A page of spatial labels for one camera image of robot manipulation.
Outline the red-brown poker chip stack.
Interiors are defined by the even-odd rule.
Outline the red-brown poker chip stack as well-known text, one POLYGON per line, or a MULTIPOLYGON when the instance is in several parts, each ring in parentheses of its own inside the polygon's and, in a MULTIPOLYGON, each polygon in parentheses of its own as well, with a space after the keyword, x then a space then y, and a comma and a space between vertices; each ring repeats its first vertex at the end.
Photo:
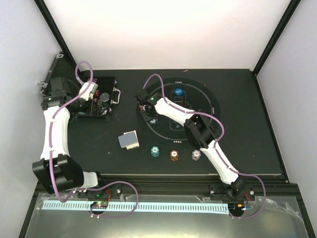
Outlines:
POLYGON ((170 159, 171 159, 171 161, 174 161, 174 162, 179 159, 179 154, 178 154, 177 150, 172 150, 170 152, 170 159))

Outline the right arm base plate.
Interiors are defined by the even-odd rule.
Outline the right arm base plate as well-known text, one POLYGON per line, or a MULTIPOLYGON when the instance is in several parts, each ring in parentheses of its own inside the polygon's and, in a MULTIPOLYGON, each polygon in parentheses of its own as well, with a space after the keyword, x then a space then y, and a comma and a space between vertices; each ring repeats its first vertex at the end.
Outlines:
POLYGON ((244 187, 239 191, 235 191, 233 188, 226 187, 223 184, 211 184, 209 186, 209 190, 212 200, 222 200, 230 202, 255 200, 255 196, 252 193, 252 187, 244 187))

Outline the blue round blind button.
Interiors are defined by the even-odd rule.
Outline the blue round blind button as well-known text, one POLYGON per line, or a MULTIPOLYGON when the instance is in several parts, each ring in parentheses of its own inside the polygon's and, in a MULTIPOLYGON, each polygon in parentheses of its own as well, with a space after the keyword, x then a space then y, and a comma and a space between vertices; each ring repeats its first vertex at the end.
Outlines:
POLYGON ((183 90, 181 88, 176 88, 174 90, 174 95, 177 96, 177 97, 180 97, 183 95, 183 90))

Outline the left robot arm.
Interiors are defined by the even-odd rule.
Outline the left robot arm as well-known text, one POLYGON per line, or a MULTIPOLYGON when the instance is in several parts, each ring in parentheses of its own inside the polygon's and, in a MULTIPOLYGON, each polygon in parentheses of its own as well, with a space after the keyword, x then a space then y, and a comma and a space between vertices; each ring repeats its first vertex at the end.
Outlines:
POLYGON ((50 80, 51 90, 41 103, 46 123, 44 147, 32 171, 49 194, 89 188, 95 198, 100 198, 106 193, 100 173, 83 171, 70 157, 67 138, 71 114, 86 111, 98 86, 94 81, 87 81, 82 84, 78 96, 72 97, 70 82, 63 77, 50 80))

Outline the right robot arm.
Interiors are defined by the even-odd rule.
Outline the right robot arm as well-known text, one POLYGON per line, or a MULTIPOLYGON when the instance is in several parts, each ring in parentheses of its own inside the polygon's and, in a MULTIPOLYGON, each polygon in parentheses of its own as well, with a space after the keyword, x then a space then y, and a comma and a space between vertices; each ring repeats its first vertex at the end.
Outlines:
POLYGON ((139 103, 144 121, 162 115, 184 127, 190 145, 205 154, 217 170, 228 199, 236 200, 243 194, 245 181, 219 145, 225 132, 220 120, 201 110, 186 109, 160 93, 151 96, 145 89, 137 91, 135 99, 139 103))

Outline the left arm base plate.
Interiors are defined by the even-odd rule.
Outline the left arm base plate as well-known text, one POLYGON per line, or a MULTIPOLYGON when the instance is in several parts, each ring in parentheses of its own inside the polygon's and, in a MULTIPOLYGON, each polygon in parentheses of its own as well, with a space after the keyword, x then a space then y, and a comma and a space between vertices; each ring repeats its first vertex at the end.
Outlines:
POLYGON ((118 199, 121 195, 121 184, 111 185, 103 190, 78 192, 77 198, 88 200, 110 200, 118 199))

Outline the teal poker chip stack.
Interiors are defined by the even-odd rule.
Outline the teal poker chip stack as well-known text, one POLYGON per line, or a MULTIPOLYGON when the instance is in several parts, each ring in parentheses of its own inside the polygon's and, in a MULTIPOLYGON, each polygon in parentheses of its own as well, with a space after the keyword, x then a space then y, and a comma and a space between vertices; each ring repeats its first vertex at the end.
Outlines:
POLYGON ((159 156, 159 148, 157 146, 153 146, 151 148, 151 155, 153 157, 158 157, 159 156))

